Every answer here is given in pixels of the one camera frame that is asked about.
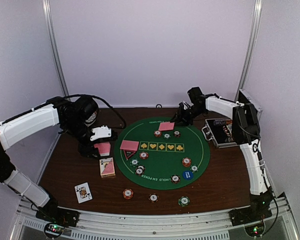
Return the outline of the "red backed card deck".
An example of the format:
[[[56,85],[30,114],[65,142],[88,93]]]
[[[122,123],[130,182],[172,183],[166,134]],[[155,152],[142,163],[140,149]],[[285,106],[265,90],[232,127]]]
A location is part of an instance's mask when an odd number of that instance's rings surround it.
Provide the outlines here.
[[[111,152],[111,144],[109,142],[96,143],[94,145],[95,149],[98,149],[99,155],[101,157],[109,156]]]

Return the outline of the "jack of clubs card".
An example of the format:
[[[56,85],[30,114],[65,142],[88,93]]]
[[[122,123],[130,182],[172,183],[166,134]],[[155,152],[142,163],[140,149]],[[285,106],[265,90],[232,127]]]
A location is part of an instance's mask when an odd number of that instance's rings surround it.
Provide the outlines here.
[[[79,204],[93,199],[89,184],[87,182],[76,185],[74,190]]]

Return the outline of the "black chips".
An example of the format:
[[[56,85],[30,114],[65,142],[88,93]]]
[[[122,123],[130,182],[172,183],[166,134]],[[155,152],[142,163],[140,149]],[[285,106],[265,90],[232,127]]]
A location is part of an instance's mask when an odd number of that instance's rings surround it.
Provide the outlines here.
[[[143,165],[139,165],[135,169],[135,174],[137,176],[142,176],[145,173],[145,167]]]

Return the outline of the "red five chip stack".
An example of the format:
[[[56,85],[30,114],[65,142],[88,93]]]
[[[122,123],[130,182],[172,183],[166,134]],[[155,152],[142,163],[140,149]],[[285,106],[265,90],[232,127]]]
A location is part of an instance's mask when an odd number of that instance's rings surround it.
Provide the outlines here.
[[[126,188],[122,192],[123,198],[126,200],[130,200],[134,196],[134,191],[130,188]]]

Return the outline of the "blue small blind button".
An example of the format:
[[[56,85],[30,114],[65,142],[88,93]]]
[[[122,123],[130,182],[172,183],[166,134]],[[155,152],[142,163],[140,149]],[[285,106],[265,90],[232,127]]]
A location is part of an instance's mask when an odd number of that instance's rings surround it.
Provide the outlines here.
[[[182,173],[182,177],[185,179],[185,180],[192,180],[194,178],[194,174],[192,171],[190,170],[186,170]]]

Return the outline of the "black chip bottom mat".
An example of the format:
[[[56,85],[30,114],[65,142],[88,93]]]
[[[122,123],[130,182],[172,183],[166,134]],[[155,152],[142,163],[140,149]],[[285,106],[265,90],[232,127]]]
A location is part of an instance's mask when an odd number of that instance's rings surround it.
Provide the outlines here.
[[[171,178],[170,178],[171,182],[174,183],[174,184],[177,184],[180,182],[181,178],[179,175],[172,175]]]

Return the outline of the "black hundred chip stack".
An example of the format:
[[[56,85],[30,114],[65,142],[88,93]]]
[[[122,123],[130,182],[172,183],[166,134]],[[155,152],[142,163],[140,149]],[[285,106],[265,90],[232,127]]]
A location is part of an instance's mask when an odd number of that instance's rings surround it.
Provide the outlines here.
[[[148,198],[152,203],[155,203],[159,200],[159,196],[155,193],[150,194]]]

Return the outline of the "green chip stack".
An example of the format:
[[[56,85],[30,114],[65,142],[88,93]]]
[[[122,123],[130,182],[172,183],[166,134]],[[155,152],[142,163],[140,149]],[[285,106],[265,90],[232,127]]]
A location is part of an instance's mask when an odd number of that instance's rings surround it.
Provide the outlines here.
[[[190,204],[190,198],[187,197],[187,196],[181,196],[178,199],[178,205],[181,206],[181,207],[188,206],[189,204]]]

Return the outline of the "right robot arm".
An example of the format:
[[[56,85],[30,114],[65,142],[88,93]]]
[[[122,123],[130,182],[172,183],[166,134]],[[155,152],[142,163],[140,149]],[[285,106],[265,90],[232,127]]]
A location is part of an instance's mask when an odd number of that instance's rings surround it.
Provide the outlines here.
[[[261,196],[271,192],[266,164],[261,150],[260,125],[252,103],[233,102],[216,94],[197,94],[190,97],[192,105],[179,103],[171,122],[189,126],[194,118],[216,112],[232,120],[231,135],[243,154],[250,182],[250,193]]]

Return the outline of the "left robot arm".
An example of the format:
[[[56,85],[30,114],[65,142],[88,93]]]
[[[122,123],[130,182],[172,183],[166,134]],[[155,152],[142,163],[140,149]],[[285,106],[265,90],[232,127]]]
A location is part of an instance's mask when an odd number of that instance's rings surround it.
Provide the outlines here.
[[[93,145],[104,138],[94,127],[100,112],[92,95],[76,94],[75,100],[55,96],[25,112],[0,121],[0,184],[15,194],[27,198],[51,222],[62,218],[55,198],[36,181],[37,173],[30,167],[44,157],[58,134],[66,134],[77,141],[82,157],[96,159]]]

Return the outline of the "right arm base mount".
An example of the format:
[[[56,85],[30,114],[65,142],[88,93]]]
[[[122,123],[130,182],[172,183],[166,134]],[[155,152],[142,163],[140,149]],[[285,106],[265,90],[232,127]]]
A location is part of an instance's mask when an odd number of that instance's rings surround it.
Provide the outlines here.
[[[262,210],[261,212],[256,212],[251,210],[250,207],[233,209],[229,211],[229,217],[232,226],[239,226],[250,224],[253,222],[261,221],[262,219],[271,217],[271,210]]]

